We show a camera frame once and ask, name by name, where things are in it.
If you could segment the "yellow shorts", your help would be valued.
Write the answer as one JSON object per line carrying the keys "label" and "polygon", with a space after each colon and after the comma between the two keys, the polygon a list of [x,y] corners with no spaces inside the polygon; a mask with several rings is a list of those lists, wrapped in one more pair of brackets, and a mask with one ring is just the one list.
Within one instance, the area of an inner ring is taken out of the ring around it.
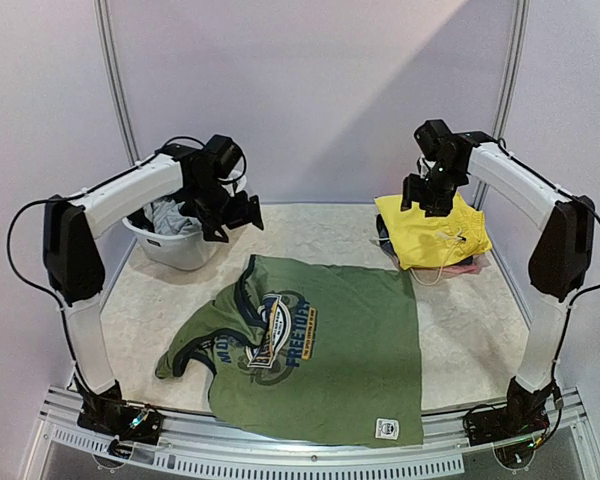
{"label": "yellow shorts", "polygon": [[399,195],[382,196],[375,205],[402,269],[446,267],[492,249],[484,214],[460,194],[454,196],[453,209],[445,217],[427,217],[417,203],[402,211],[401,200]]}

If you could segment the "green garment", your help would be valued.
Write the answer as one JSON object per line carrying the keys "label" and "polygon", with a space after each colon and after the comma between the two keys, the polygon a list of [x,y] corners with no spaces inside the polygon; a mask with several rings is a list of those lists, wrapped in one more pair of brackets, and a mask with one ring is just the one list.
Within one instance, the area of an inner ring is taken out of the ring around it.
{"label": "green garment", "polygon": [[211,374],[212,414],[241,430],[322,445],[424,439],[416,298],[405,273],[252,255],[159,358]]}

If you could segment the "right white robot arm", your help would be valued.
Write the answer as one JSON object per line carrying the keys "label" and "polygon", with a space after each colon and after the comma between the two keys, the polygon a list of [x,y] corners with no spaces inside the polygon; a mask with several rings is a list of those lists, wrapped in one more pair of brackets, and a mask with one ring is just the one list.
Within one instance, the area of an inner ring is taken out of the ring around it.
{"label": "right white robot arm", "polygon": [[555,371],[571,310],[589,291],[584,281],[600,218],[589,197],[575,196],[525,165],[502,139],[481,131],[453,133],[442,120],[425,122],[414,138],[421,157],[417,173],[403,181],[403,210],[418,205],[428,217],[447,216],[457,189],[475,177],[512,202],[540,232],[528,262],[529,281],[558,314],[554,320],[533,322],[506,407],[498,412],[497,427],[504,435],[517,436],[556,390]]}

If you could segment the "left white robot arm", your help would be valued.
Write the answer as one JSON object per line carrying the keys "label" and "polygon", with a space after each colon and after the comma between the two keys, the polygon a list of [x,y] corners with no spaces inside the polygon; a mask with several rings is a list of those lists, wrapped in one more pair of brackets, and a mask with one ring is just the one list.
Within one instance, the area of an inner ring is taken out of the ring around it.
{"label": "left white robot arm", "polygon": [[101,322],[106,269],[98,239],[115,224],[149,203],[178,192],[187,212],[200,221],[204,240],[226,243],[228,231],[245,225],[264,227],[259,199],[244,191],[231,193],[232,171],[246,162],[233,139],[214,135],[196,147],[183,137],[167,140],[146,159],[99,184],[70,196],[31,201],[18,210],[44,209],[42,262],[49,284],[17,277],[49,295],[57,304],[64,337],[74,363],[76,386],[91,402],[91,419],[108,434],[128,426],[128,412],[113,373]]}

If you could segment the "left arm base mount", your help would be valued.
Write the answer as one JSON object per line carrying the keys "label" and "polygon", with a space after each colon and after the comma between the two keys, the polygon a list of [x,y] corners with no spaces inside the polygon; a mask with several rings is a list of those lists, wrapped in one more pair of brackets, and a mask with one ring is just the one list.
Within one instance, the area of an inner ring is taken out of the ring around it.
{"label": "left arm base mount", "polygon": [[81,428],[120,441],[158,443],[165,416],[148,404],[137,406],[124,400],[118,382],[101,394],[84,389],[79,393],[83,403],[77,424]]}

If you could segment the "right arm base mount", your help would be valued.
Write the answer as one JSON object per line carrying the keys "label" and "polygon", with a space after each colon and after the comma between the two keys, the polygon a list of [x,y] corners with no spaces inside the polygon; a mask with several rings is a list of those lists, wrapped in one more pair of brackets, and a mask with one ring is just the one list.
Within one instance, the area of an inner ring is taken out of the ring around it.
{"label": "right arm base mount", "polygon": [[504,407],[479,404],[463,417],[463,429],[471,446],[495,443],[541,431],[529,449],[538,449],[550,440],[562,419],[564,401],[559,387],[552,390],[507,395]]}

